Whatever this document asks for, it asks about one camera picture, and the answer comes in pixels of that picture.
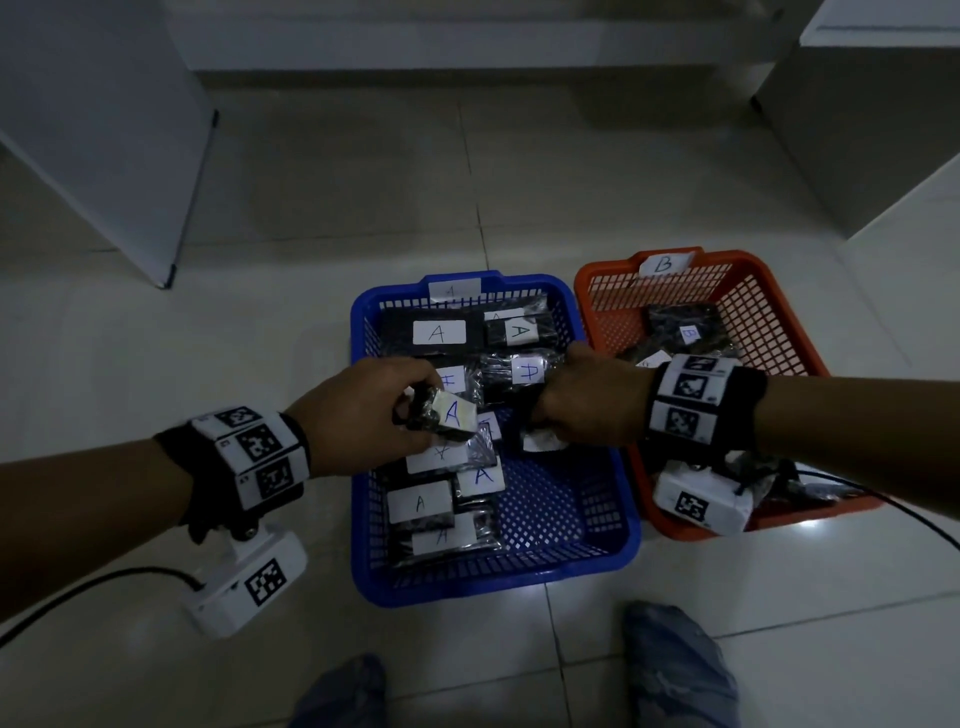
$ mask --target hand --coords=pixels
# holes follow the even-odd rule
[[[619,448],[643,434],[654,370],[599,354],[575,341],[566,363],[547,377],[534,423],[549,425],[568,443]]]
[[[424,359],[361,359],[290,405],[310,443],[310,475],[353,475],[430,447],[429,432],[394,425],[403,390],[425,381],[443,388]]]

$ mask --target person's left arm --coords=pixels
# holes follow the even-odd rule
[[[363,359],[294,402],[287,414],[306,434],[311,477],[429,447],[429,433],[392,423],[419,381],[442,386],[421,359]],[[177,525],[192,491],[155,440],[0,464],[0,621]]]

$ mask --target basket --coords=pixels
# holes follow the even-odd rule
[[[479,294],[434,303],[430,285],[458,281]],[[378,356],[381,311],[442,308],[546,294],[561,345],[585,339],[570,289],[552,276],[501,276],[481,271],[427,276],[419,283],[372,288],[350,311],[350,358]],[[512,412],[496,410],[509,422]],[[640,521],[616,450],[571,446],[523,458],[501,457],[507,490],[497,496],[503,551],[397,569],[387,561],[384,489],[375,473],[352,482],[350,568],[360,593],[382,607],[470,596],[543,584],[626,566],[640,546]]]
[[[692,258],[679,273],[641,276],[640,265],[661,254],[681,256],[676,258],[680,261],[685,254]],[[705,253],[703,248],[643,251],[627,260],[585,265],[577,273],[574,288],[589,342],[599,352],[615,354],[642,340],[646,334],[640,309],[648,303],[710,301],[720,308],[744,364],[771,375],[829,376],[770,269],[749,253]],[[627,452],[645,515],[660,533],[679,541],[700,541],[714,535],[660,510],[654,504],[653,484],[639,450],[630,446]],[[869,496],[805,509],[761,503],[747,530],[830,518],[879,505],[879,500]]]

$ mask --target orange basket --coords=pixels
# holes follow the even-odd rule
[[[680,273],[641,276],[651,255],[693,253]],[[742,352],[741,361],[770,375],[829,376],[800,322],[786,302],[770,269],[743,251],[705,253],[703,248],[643,251],[627,260],[589,263],[574,283],[590,344],[616,354],[646,337],[641,309],[648,303],[709,301],[720,309],[727,331]],[[636,446],[627,448],[640,503],[656,529],[678,541],[700,541],[714,534],[660,510],[653,484]],[[797,509],[764,502],[754,511],[748,531],[830,518],[876,508],[880,501],[861,496],[829,506]]]

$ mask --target black cable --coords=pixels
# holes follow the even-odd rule
[[[864,493],[869,493],[871,496],[875,498],[879,498],[884,503],[888,503],[889,505],[892,505],[894,508],[902,511],[907,516],[917,519],[917,521],[925,525],[931,531],[933,531],[938,536],[940,536],[940,538],[944,539],[949,544],[951,544],[954,548],[960,551],[960,541],[957,541],[955,538],[950,536],[939,525],[937,525],[930,519],[924,518],[912,508],[907,508],[905,505],[893,500],[891,497],[885,496],[883,493],[875,491],[873,488],[867,488],[866,486],[860,485],[859,483],[854,483],[852,480],[848,480],[845,477],[837,477],[836,475],[830,475],[829,473],[814,473],[813,471],[797,471],[797,475],[812,475],[813,477],[823,477],[823,478],[826,478],[827,480],[835,480],[836,482],[843,483],[844,485],[848,485],[851,488],[856,488],[857,490],[863,491]]]
[[[198,579],[186,573],[185,571],[177,571],[176,569],[167,569],[166,567],[134,567],[132,569],[121,569],[118,571],[111,571],[110,573],[105,573],[103,576],[98,576],[95,579],[90,579],[85,581],[83,584],[80,584],[69,592],[65,592],[58,596],[56,599],[51,599],[42,607],[37,609],[29,617],[26,617],[19,621],[13,628],[7,632],[3,637],[0,637],[0,649],[3,649],[9,643],[13,642],[16,637],[19,636],[23,630],[33,624],[35,621],[43,617],[45,614],[50,612],[53,609],[59,607],[63,602],[69,601],[74,596],[80,595],[88,589],[92,589],[98,584],[103,584],[105,581],[112,581],[113,579],[119,579],[121,576],[134,576],[139,573],[164,573],[168,576],[176,576],[177,579],[184,582],[190,589],[194,592],[201,590],[204,585]]]

